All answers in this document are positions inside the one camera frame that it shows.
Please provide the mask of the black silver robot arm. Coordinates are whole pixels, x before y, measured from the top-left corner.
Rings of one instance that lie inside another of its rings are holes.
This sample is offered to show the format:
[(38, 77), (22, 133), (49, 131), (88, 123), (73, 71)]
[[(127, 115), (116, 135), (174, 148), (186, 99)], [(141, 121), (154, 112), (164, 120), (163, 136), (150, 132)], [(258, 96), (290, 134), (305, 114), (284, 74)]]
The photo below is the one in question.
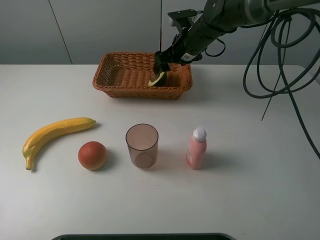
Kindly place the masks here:
[(202, 59), (202, 52), (224, 34), (238, 27), (267, 22), (275, 11), (288, 9), (286, 0), (208, 0), (202, 11), (168, 13), (178, 29), (171, 46), (155, 53), (154, 74), (170, 70), (170, 64), (187, 65)]

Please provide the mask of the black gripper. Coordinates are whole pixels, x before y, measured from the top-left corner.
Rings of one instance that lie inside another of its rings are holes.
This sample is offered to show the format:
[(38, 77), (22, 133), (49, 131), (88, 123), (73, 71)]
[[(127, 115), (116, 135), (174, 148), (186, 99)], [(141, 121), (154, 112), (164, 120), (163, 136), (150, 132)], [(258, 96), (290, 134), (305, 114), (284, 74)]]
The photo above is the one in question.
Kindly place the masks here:
[(178, 35), (168, 49), (155, 52), (153, 74), (170, 71), (169, 64), (186, 65), (201, 60), (202, 52), (224, 33), (216, 26), (221, 12), (204, 10), (195, 22), (192, 22), (192, 18), (199, 13), (193, 9), (169, 12), (168, 16), (178, 29)]

